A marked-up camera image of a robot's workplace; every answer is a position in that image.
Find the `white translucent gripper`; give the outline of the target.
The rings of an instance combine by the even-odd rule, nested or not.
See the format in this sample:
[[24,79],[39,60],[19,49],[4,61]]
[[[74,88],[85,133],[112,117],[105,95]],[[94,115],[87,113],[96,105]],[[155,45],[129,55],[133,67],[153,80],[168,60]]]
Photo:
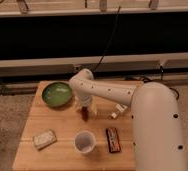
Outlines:
[[86,104],[83,104],[78,99],[76,99],[74,106],[75,106],[75,109],[76,109],[77,112],[80,112],[82,110],[82,108],[85,107],[88,110],[88,113],[91,116],[96,116],[97,115],[97,105],[96,105],[96,102],[93,99],[91,99]]

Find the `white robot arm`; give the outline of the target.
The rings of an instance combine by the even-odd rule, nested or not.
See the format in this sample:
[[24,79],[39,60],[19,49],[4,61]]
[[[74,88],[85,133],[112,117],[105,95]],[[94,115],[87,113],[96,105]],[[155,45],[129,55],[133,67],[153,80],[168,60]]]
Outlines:
[[188,171],[178,103],[169,87],[96,81],[89,69],[69,85],[81,106],[89,107],[95,95],[131,108],[136,171]]

